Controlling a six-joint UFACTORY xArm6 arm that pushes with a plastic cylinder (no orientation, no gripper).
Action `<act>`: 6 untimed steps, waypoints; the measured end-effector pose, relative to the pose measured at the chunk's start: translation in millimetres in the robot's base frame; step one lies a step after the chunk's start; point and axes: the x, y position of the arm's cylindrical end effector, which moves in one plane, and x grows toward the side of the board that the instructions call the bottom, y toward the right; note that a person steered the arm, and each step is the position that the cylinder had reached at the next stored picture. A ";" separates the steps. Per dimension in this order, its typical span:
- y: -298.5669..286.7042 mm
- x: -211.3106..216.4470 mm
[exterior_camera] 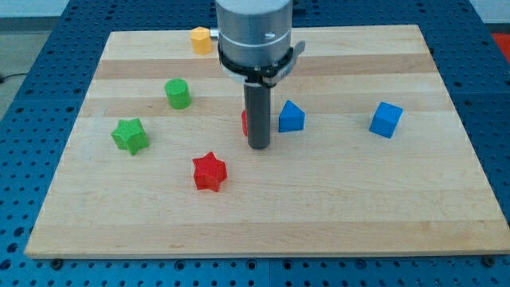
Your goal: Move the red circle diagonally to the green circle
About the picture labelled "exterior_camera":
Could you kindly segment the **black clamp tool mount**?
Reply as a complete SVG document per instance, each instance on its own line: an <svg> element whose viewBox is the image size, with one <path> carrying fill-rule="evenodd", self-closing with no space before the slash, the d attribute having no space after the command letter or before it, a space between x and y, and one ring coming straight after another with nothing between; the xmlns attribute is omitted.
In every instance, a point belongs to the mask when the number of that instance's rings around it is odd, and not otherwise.
<svg viewBox="0 0 510 287"><path fill-rule="evenodd" d="M297 58L304 52L305 46L305 41L298 41L280 60L266 66L250 67L231 61L221 50L220 45L218 45L218 58L223 71L237 82L254 88L273 88L290 74Z"/></svg>

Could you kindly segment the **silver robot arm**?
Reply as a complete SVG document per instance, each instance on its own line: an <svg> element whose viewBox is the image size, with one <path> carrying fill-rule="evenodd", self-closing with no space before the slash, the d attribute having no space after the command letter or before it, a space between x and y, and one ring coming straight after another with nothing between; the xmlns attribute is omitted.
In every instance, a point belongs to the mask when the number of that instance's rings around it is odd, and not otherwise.
<svg viewBox="0 0 510 287"><path fill-rule="evenodd" d="M291 0L217 0L218 58L224 71L243 84L248 144L265 149L271 137L271 89L305 50L291 45Z"/></svg>

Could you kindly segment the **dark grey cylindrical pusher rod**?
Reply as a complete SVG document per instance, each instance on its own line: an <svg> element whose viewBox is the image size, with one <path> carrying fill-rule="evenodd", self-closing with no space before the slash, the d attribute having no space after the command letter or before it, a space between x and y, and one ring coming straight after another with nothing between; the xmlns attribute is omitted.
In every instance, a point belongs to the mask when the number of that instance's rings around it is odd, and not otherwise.
<svg viewBox="0 0 510 287"><path fill-rule="evenodd" d="M270 143L270 89L262 86L244 86L248 144L253 149L264 149Z"/></svg>

